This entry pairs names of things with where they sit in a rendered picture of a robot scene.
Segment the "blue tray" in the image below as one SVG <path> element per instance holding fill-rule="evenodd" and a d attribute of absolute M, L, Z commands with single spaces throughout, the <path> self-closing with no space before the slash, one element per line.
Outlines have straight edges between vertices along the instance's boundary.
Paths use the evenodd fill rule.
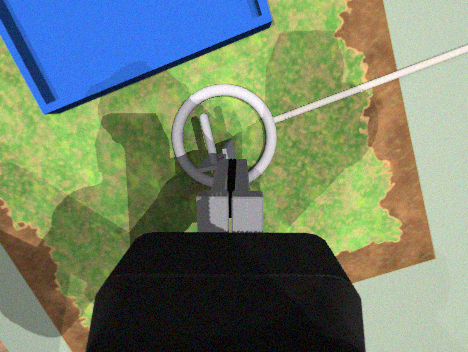
<path fill-rule="evenodd" d="M 270 28 L 267 0 L 0 0 L 0 35 L 43 115 Z"/>

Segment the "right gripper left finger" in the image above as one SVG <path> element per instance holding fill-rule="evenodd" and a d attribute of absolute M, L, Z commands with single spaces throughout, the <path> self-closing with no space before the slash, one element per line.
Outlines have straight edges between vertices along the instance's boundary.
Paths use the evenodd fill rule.
<path fill-rule="evenodd" d="M 198 192 L 198 232 L 229 232 L 229 218 L 232 218 L 232 163 L 232 159 L 219 159 L 211 190 Z"/>

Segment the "green grassy ground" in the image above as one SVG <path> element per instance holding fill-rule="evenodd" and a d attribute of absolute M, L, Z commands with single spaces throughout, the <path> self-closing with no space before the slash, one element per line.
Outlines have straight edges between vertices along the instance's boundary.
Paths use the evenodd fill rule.
<path fill-rule="evenodd" d="M 232 84 L 277 116 L 397 71 L 383 0 L 267 0 L 270 28 L 57 114 L 43 115 L 0 35 L 0 243 L 72 352 L 86 352 L 95 295 L 151 232 L 198 232 L 173 150 L 182 104 Z M 209 98 L 183 143 L 198 168 L 233 140 L 248 171 L 266 133 L 245 101 Z M 436 259 L 399 78 L 276 125 L 263 233 L 324 239 L 353 283 Z"/>

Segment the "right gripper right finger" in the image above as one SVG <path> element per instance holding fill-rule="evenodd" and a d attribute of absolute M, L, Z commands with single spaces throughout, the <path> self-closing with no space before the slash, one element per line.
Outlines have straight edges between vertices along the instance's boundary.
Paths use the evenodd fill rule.
<path fill-rule="evenodd" d="M 250 191 L 247 160 L 233 159 L 231 232 L 263 233 L 263 208 L 262 191 Z"/>

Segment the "white ring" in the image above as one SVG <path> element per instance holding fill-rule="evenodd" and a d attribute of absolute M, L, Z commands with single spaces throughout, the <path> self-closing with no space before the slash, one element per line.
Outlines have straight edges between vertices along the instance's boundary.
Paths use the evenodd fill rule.
<path fill-rule="evenodd" d="M 253 92 L 232 84 L 216 84 L 202 88 L 192 94 L 178 110 L 172 128 L 172 144 L 176 158 L 184 171 L 197 182 L 212 188 L 214 177 L 203 172 L 198 173 L 197 168 L 188 158 L 184 143 L 183 130 L 186 120 L 192 110 L 203 101 L 217 97 L 231 96 L 241 99 L 252 106 L 262 119 L 266 133 L 266 144 L 258 163 L 248 171 L 249 183 L 257 179 L 270 164 L 276 149 L 277 131 L 273 116 L 267 105 Z"/>

